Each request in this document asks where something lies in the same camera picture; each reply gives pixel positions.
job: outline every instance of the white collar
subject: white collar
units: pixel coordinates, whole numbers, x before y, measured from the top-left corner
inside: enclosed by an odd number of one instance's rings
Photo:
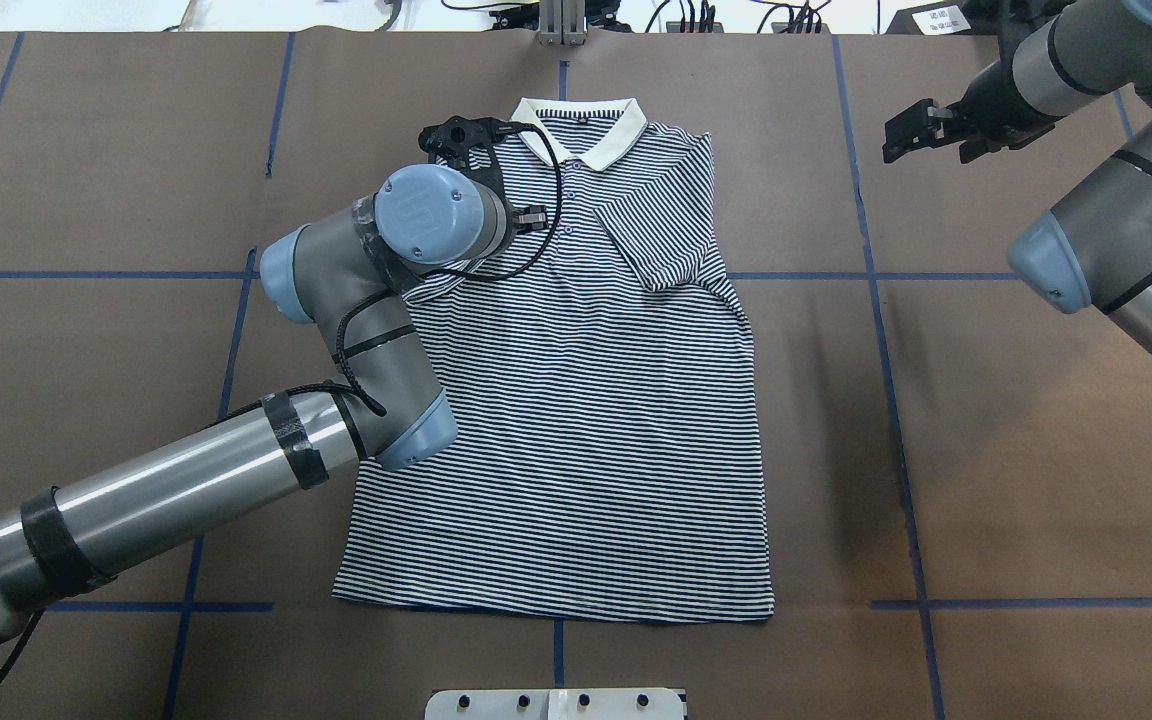
[[[536,115],[537,109],[561,109],[566,111],[566,113],[577,115],[613,109],[621,113],[621,118],[616,120],[611,131],[602,136],[602,141],[598,141],[589,151],[576,156],[570,150],[563,147],[556,137],[550,135],[550,128],[545,127],[545,123],[540,122],[540,119]],[[599,103],[568,103],[567,100],[532,100],[530,97],[524,97],[524,99],[518,101],[518,108],[513,112],[511,120],[516,123],[530,123],[539,127],[540,132],[544,132],[545,137],[548,137],[550,143],[554,146],[554,156],[558,156],[559,165],[575,158],[589,165],[589,168],[594,172],[602,172],[609,168],[614,161],[623,158],[626,152],[630,151],[634,143],[643,135],[643,129],[649,126],[646,115],[639,108],[639,101],[632,98]],[[550,165],[550,152],[545,150],[545,143],[539,137],[536,137],[536,132],[523,132],[518,137],[540,158],[540,161]]]

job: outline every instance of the striped shirt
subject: striped shirt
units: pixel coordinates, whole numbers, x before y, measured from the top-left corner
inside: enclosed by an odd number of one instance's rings
[[[755,341],[713,234],[708,136],[635,100],[524,100],[563,173],[526,273],[407,296],[461,434],[358,473],[333,594],[435,609],[707,623],[773,597]],[[497,146],[509,200],[552,209],[530,132]],[[543,232],[480,273],[516,268]]]

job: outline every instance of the white bracket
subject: white bracket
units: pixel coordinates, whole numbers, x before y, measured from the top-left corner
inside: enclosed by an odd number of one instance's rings
[[[685,698],[667,688],[441,691],[425,720],[687,720]]]
[[[540,45],[585,45],[585,0],[540,0]]]

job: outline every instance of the gray robot arm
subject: gray robot arm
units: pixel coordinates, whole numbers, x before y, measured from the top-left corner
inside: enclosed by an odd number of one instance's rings
[[[882,159],[961,142],[960,159],[1016,150],[1132,83],[1152,108],[1152,1],[1078,0],[973,79],[887,123]],[[1037,220],[1007,260],[1051,305],[1094,305],[1152,355],[1152,123]]]
[[[426,128],[420,144],[467,166],[471,149],[526,129],[453,118]],[[303,225],[262,256],[265,291],[288,318],[319,327],[342,372],[336,382],[274,393],[0,514],[0,643],[51,602],[100,588],[298,488],[353,477],[365,457],[403,468],[456,438],[402,291],[448,272],[435,265],[502,251],[517,232],[548,226],[552,237],[553,223],[541,206],[509,206],[498,167],[493,174],[450,165],[397,170],[376,195]]]

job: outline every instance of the folded sleeve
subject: folded sleeve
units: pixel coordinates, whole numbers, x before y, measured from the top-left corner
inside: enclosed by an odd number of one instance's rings
[[[594,209],[645,290],[694,283],[714,245],[714,161],[708,136],[668,169]]]

